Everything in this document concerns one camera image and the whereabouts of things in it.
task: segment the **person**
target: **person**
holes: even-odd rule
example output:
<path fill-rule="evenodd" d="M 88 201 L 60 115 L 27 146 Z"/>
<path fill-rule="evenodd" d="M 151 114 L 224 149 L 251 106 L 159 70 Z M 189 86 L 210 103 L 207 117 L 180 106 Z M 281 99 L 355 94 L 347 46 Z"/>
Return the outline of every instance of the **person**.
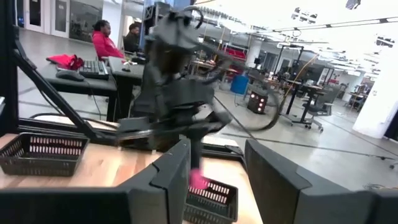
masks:
<path fill-rule="evenodd" d="M 129 33 L 123 38 L 125 51 L 135 53 L 139 50 L 139 25 L 133 23 L 129 26 Z"/>
<path fill-rule="evenodd" d="M 109 38 L 111 34 L 111 26 L 108 21 L 100 20 L 94 25 L 93 44 L 97 52 L 98 59 L 103 57 L 119 57 L 124 55 L 118 50 L 113 41 Z"/>

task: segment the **blue bin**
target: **blue bin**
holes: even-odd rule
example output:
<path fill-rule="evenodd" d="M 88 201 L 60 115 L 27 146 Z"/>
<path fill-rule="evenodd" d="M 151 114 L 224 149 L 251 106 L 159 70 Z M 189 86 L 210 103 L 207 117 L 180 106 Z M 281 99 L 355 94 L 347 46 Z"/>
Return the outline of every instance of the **blue bin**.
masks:
<path fill-rule="evenodd" d="M 232 79 L 231 91 L 237 94 L 244 94 L 246 87 L 249 83 L 249 79 L 243 75 L 236 75 Z"/>

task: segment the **red cloth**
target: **red cloth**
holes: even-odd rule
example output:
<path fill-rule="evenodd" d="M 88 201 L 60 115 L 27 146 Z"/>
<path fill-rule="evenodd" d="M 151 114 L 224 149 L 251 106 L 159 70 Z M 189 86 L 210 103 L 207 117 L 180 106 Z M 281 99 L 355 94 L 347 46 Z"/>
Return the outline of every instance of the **red cloth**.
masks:
<path fill-rule="evenodd" d="M 56 63 L 59 67 L 69 70 L 78 70 L 84 61 L 76 55 L 54 55 L 46 58 L 49 62 Z"/>
<path fill-rule="evenodd" d="M 99 59 L 109 56 L 124 58 L 124 55 L 118 50 L 113 41 L 100 31 L 93 32 L 93 44 Z"/>

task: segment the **black basket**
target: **black basket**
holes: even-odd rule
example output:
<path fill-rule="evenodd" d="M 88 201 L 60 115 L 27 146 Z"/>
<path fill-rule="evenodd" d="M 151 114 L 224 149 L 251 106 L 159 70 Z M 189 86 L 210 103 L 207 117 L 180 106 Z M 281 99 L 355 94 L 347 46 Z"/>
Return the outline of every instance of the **black basket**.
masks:
<path fill-rule="evenodd" d="M 184 220 L 194 224 L 231 224 L 238 219 L 238 189 L 208 179 L 207 189 L 189 187 Z"/>
<path fill-rule="evenodd" d="M 9 175 L 71 177 L 88 145 L 85 138 L 21 133 L 0 151 L 0 166 Z"/>

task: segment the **red shirt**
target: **red shirt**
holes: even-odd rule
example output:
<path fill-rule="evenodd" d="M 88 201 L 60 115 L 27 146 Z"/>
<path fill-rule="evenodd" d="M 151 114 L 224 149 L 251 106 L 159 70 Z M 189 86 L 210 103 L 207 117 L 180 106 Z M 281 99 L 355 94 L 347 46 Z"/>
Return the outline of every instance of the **red shirt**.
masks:
<path fill-rule="evenodd" d="M 118 50 L 113 41 L 100 31 L 93 32 L 93 44 L 99 59 L 109 56 L 124 58 L 124 55 Z"/>

